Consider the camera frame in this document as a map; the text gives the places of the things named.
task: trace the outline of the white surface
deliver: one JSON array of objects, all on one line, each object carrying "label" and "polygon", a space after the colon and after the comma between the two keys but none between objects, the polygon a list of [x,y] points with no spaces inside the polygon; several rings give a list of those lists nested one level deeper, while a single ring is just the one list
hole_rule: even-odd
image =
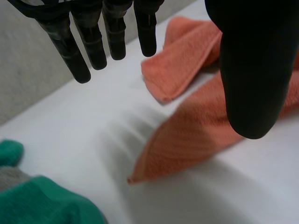
[{"label": "white surface", "polygon": [[[178,14],[208,19],[203,0]],[[167,23],[157,27],[158,49]],[[178,175],[127,185],[151,133],[211,77],[161,106],[143,83],[143,59],[135,40],[90,83],[72,81],[1,127],[0,136],[25,146],[20,168],[86,196],[110,224],[299,223],[299,115]]]}]

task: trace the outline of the green fabric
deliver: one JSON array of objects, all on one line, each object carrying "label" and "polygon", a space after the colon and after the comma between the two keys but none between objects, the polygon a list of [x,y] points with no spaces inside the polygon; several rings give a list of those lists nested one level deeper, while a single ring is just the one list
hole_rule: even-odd
[{"label": "green fabric", "polygon": [[22,157],[23,145],[17,141],[0,142],[0,166],[15,166]]},{"label": "green fabric", "polygon": [[1,224],[107,224],[88,199],[44,176],[0,193]]}]

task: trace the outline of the washcloth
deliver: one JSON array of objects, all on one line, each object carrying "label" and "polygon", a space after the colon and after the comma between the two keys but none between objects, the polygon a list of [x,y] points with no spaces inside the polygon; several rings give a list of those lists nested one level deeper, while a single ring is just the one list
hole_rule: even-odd
[{"label": "washcloth", "polygon": [[30,176],[16,167],[0,168],[0,192],[30,180]]},{"label": "washcloth", "polygon": [[0,193],[1,224],[107,224],[88,199],[39,176]]},{"label": "washcloth", "polygon": [[23,145],[13,140],[0,142],[0,166],[15,166],[22,157]]},{"label": "washcloth", "polygon": [[[142,63],[142,73],[151,94],[161,101],[169,101],[181,94],[200,68],[219,57],[220,39],[221,32],[210,21],[173,19],[167,28],[163,51]],[[280,117],[298,108],[297,56]],[[218,72],[155,131],[128,182],[153,180],[182,171],[242,139],[228,121]]]}]

